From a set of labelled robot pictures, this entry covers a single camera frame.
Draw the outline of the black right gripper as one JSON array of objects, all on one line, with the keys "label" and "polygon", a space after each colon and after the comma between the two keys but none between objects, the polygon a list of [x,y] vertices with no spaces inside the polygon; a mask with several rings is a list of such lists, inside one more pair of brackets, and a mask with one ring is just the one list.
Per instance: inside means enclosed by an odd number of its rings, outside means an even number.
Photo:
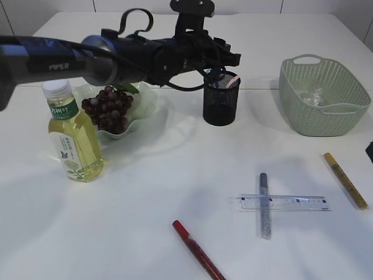
[{"label": "black right gripper", "polygon": [[373,142],[371,142],[367,148],[365,149],[367,156],[369,157],[370,161],[373,163]]}]

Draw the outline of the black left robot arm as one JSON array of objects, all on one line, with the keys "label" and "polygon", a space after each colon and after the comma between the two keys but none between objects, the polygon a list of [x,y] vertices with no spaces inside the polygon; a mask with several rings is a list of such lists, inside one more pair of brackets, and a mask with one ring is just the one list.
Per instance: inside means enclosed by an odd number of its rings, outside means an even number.
[{"label": "black left robot arm", "polygon": [[30,36],[1,37],[1,109],[17,85],[56,79],[83,78],[94,86],[146,82],[170,86],[179,74],[197,71],[204,83],[221,79],[241,56],[204,29],[214,14],[212,1],[171,1],[178,13],[171,38],[149,40],[142,31],[124,36],[128,12],[118,30],[103,29],[81,43]]}]

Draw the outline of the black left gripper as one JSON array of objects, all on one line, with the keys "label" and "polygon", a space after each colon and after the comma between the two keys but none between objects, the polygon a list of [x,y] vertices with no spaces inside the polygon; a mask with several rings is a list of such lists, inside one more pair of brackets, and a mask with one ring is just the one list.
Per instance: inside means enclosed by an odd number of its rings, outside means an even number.
[{"label": "black left gripper", "polygon": [[179,36],[154,41],[154,81],[169,82],[173,77],[196,71],[204,83],[215,83],[226,74],[226,66],[237,67],[241,54],[231,52],[222,38]]}]

